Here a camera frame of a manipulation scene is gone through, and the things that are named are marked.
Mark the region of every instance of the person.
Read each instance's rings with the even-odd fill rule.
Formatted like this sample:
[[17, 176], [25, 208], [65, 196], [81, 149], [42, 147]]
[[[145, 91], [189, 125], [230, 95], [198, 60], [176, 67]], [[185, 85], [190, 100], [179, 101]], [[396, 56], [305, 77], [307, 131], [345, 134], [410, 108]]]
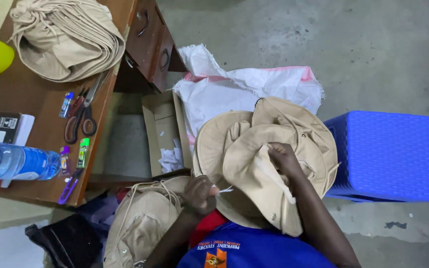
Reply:
[[199, 176], [186, 185], [186, 205], [180, 216], [146, 261], [135, 267], [360, 267], [349, 241], [306, 178], [292, 147], [283, 143], [270, 145], [271, 161], [289, 179], [289, 189], [297, 200], [304, 230], [300, 237], [227, 222], [187, 251], [190, 234], [215, 209], [214, 197], [219, 191], [208, 177]]

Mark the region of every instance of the blue t-shirt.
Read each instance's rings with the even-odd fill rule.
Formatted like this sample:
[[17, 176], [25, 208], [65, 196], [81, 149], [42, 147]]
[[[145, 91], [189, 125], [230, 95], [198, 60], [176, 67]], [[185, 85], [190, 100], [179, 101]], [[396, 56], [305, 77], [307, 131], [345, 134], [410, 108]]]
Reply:
[[178, 268], [335, 268], [299, 238], [228, 222], [190, 249]]

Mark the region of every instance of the floor stain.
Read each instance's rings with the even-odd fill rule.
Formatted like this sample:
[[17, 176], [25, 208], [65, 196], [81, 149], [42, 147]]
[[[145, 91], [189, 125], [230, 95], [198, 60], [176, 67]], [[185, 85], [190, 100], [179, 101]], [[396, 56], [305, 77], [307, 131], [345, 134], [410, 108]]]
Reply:
[[393, 226], [396, 226], [398, 228], [402, 228], [402, 229], [406, 229], [407, 228], [407, 224], [406, 223], [400, 223], [400, 222], [386, 222], [385, 223], [385, 227], [384, 228], [388, 228], [391, 229]]

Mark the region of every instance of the cardboard box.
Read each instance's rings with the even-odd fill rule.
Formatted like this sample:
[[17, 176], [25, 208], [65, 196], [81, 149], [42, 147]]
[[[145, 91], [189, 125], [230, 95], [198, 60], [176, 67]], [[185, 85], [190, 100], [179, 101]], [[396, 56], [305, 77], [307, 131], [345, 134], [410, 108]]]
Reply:
[[178, 95], [172, 90], [166, 90], [159, 95], [144, 96], [142, 108], [150, 148], [152, 176], [162, 174], [162, 166], [158, 162], [162, 158], [160, 149], [173, 150], [175, 138], [179, 138], [181, 142], [184, 167], [193, 168], [182, 103]]

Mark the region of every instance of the blue plastic stool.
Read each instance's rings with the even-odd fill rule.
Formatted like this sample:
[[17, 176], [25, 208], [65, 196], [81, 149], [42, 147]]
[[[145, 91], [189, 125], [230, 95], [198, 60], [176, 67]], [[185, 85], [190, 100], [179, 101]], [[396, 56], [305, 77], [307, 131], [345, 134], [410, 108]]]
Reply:
[[428, 116], [352, 111], [324, 124], [342, 162], [326, 197], [429, 202]]

